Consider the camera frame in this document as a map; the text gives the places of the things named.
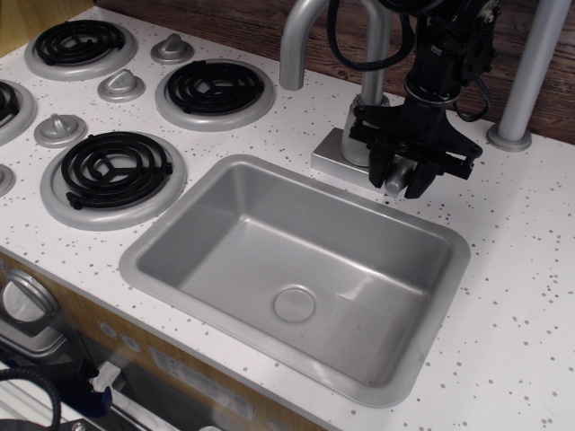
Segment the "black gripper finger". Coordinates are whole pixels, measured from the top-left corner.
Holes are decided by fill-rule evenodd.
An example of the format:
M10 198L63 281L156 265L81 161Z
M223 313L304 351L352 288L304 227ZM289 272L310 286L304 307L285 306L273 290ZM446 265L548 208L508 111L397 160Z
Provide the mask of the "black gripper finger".
M430 184L442 173L442 167L436 163L420 162L412 172L404 193L405 198L420 198Z
M373 186L380 189L384 185L395 158L395 147L387 138L381 137L372 141L369 148L368 177Z

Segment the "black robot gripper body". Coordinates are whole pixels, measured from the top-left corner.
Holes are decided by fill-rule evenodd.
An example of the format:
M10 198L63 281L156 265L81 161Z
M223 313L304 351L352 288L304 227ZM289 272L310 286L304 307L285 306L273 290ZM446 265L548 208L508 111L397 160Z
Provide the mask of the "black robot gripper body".
M360 104L353 110L356 120L350 136L366 144L387 138L396 156L417 164L436 163L447 173L468 179L474 161L482 149L458 132L447 118L447 107L456 102L462 87L454 85L445 92L432 92L421 84L406 83L406 97L401 105L369 107Z

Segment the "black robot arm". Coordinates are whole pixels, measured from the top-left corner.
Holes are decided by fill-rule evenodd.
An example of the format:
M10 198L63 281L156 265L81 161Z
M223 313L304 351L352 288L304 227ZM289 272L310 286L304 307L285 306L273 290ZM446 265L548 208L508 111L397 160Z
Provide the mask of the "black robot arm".
M415 59L405 76L405 100L394 107L354 109L352 138L369 151L368 178L419 198L438 175L468 179L482 149L457 131L446 110L473 84L491 96L481 76L497 52L493 32L500 15L496 1L385 1L402 23L402 47Z

